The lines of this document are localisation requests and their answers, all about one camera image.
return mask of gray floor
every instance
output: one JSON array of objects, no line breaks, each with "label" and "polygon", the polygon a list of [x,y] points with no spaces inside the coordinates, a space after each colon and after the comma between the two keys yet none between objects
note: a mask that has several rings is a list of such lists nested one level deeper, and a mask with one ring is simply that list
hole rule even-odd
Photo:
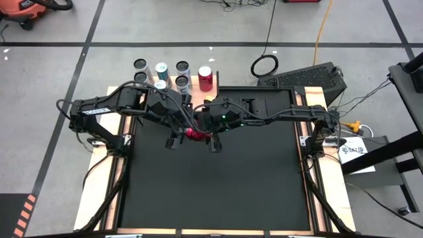
[{"label": "gray floor", "polygon": [[[196,0],[73,1],[72,11],[48,14],[36,23],[33,31],[23,31],[8,22],[10,27],[4,32],[7,42],[22,44],[0,45],[1,193],[32,191],[58,120],[54,103],[65,97],[71,82],[77,82],[73,99],[103,95],[108,86],[130,80],[132,62],[145,58],[151,64],[164,61],[169,65],[186,60],[192,69],[210,65],[220,72],[221,85],[256,85],[249,69],[263,47],[216,45],[217,42],[264,42],[273,1],[261,7],[236,8],[231,13],[222,11],[217,4]],[[85,45],[84,42],[91,40],[87,38],[91,22],[98,4],[104,2],[92,42],[193,42],[196,47],[125,48],[107,44],[103,45],[107,47],[88,48],[90,42]],[[283,4],[278,0],[270,41],[313,43],[328,2]],[[390,4],[408,42],[423,46],[420,24],[423,2],[391,0]],[[36,46],[33,42],[63,42],[61,45],[68,47],[45,43]],[[345,44],[341,48],[319,49],[318,62],[332,61],[345,74],[348,89],[343,102],[365,95],[386,80],[390,65],[408,61],[404,48],[408,45],[402,44],[405,42],[401,42],[382,0],[334,0],[321,42],[377,42],[396,46],[368,48],[363,44],[363,48],[348,48]],[[83,46],[85,55],[81,55]],[[278,72],[284,72],[312,64],[313,44],[308,46],[311,47],[268,47],[266,52],[277,55]],[[417,55],[423,48],[412,51]],[[81,59],[85,59],[82,69],[77,66]],[[271,66],[263,62],[258,67],[265,72]],[[394,86],[382,89],[344,119],[360,120],[371,126],[375,135],[387,135],[390,140],[415,130]],[[91,155],[76,142],[75,135],[67,129],[67,122],[57,142],[26,235],[64,233],[73,229],[82,178]],[[422,174],[413,171],[406,177],[423,207]],[[405,206],[399,187],[369,191],[391,208]],[[421,230],[386,212],[362,192],[348,188],[348,195],[358,231],[390,237],[423,237]],[[423,223],[422,214],[410,214],[408,218]]]}]

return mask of yellow cable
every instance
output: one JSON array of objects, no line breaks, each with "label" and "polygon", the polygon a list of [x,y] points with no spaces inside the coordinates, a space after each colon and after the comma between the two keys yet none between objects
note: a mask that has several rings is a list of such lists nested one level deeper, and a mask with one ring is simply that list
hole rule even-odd
[{"label": "yellow cable", "polygon": [[330,0],[328,9],[326,9],[326,12],[325,12],[325,17],[323,17],[322,25],[320,26],[319,34],[317,35],[316,46],[315,46],[315,57],[313,58],[313,66],[316,64],[316,55],[317,55],[317,48],[319,47],[320,35],[322,34],[323,26],[325,25],[326,19],[328,18],[332,3],[333,3],[333,0]]}]

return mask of vacuum cleaner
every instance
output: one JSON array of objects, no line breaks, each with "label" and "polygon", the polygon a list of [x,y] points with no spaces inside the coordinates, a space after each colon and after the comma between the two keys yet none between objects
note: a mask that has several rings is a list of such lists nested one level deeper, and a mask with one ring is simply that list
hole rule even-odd
[{"label": "vacuum cleaner", "polygon": [[42,17],[47,9],[68,11],[72,9],[72,0],[65,0],[60,5],[54,0],[0,0],[0,21],[9,20],[19,23],[24,30],[34,27],[34,19]]}]

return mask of red can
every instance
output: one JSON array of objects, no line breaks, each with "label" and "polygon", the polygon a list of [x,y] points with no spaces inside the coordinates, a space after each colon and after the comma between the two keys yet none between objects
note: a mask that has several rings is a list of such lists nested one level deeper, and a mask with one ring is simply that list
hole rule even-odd
[{"label": "red can", "polygon": [[198,70],[198,84],[200,85],[200,90],[203,92],[213,89],[213,73],[210,67],[202,66]]}]

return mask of wooden frame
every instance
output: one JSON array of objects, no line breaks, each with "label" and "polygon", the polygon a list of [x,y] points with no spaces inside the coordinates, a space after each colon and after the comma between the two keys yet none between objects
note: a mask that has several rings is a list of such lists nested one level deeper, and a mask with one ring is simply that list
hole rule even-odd
[{"label": "wooden frame", "polygon": [[[215,96],[217,94],[217,83],[211,92],[204,93],[197,89],[198,80],[193,77],[193,106],[201,104],[203,99],[206,96]],[[109,87],[108,93],[111,93],[115,87]],[[323,95],[323,90],[320,87],[306,87],[305,88],[305,98],[308,105],[323,105],[326,107],[325,98]],[[304,104],[301,100],[301,96],[296,96],[296,101],[298,105]],[[110,132],[116,134],[118,132],[118,122],[120,116],[118,114],[105,114],[100,120],[100,124],[108,129]],[[124,133],[127,133],[130,129],[130,118],[126,118],[124,124]],[[304,136],[308,135],[307,124],[301,122],[301,128],[295,128],[296,131],[301,130]],[[94,149],[93,156],[91,157],[90,167],[94,165],[99,159],[105,156],[106,149],[104,147],[99,147]],[[325,153],[332,155],[338,158],[335,148],[325,148]],[[350,203],[348,200],[348,195],[346,193],[346,188],[344,184],[344,178],[342,175],[342,170],[340,164],[334,161],[331,158],[323,157],[319,159],[321,176],[323,180],[323,187],[325,190],[325,195],[328,203],[331,205],[336,214],[342,219],[342,221],[352,230],[355,230],[354,220],[352,218]],[[118,164],[115,171],[115,181],[120,175],[120,171],[123,165],[123,158],[119,158]],[[80,229],[83,227],[92,217],[92,215],[97,211],[98,207],[103,202],[106,196],[106,190],[108,186],[109,176],[112,168],[112,158],[108,158],[102,164],[100,164],[91,175],[88,177],[81,197],[81,203],[79,206],[79,211],[77,214],[77,219],[75,222],[74,229]],[[315,172],[312,170],[311,175],[313,180],[316,181]],[[317,214],[317,229],[314,229],[310,221],[310,231],[270,231],[271,235],[313,235],[313,230],[326,231],[326,224],[323,215],[323,209],[319,204],[318,200],[314,197],[315,211]],[[114,217],[115,210],[118,204],[118,194],[113,199],[109,209],[108,216],[106,219],[105,229],[114,228]],[[336,228],[332,225],[334,232],[337,232]],[[210,234],[220,234],[220,235],[264,235],[264,232],[261,230],[209,230],[209,229],[182,229],[182,235],[210,235]],[[118,233],[137,233],[137,234],[161,234],[161,235],[175,235],[176,229],[148,229],[148,228],[118,228]]]}]

